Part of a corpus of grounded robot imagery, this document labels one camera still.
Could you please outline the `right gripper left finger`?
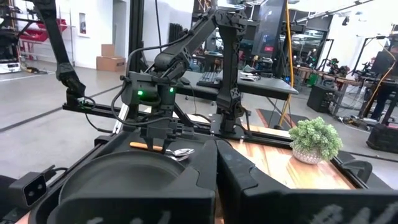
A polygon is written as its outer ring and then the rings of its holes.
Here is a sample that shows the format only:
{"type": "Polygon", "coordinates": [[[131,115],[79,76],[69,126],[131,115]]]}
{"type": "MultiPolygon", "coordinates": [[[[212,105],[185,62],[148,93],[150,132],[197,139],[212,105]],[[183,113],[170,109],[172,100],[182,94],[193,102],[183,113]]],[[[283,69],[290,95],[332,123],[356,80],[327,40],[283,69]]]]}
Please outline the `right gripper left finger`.
{"type": "Polygon", "coordinates": [[[101,156],[61,189],[51,224],[214,223],[217,146],[206,141],[191,162],[142,150],[101,156]]]}

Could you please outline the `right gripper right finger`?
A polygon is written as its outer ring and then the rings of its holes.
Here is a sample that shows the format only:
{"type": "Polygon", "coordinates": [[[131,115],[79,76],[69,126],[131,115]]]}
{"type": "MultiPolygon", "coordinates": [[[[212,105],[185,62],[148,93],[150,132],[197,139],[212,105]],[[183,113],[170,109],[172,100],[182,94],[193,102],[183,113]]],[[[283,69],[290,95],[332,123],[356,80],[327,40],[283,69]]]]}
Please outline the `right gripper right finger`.
{"type": "Polygon", "coordinates": [[[217,141],[217,184],[225,223],[396,224],[397,191],[290,189],[217,141]]]}

